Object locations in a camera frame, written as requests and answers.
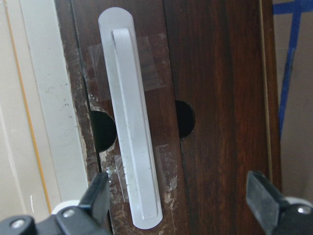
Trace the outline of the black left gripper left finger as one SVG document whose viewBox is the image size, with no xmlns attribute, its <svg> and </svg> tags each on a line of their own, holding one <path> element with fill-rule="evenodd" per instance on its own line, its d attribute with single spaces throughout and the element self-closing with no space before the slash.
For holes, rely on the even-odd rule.
<svg viewBox="0 0 313 235">
<path fill-rule="evenodd" d="M 110 207 L 110 183 L 106 172 L 95 175 L 78 207 L 83 209 L 98 225 L 102 226 Z"/>
</svg>

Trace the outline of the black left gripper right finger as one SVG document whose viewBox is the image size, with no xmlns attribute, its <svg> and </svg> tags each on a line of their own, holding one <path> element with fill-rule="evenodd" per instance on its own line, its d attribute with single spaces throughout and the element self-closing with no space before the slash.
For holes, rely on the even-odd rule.
<svg viewBox="0 0 313 235">
<path fill-rule="evenodd" d="M 246 202 L 267 235 L 273 234 L 288 201 L 259 171 L 249 171 L 246 181 Z"/>
</svg>

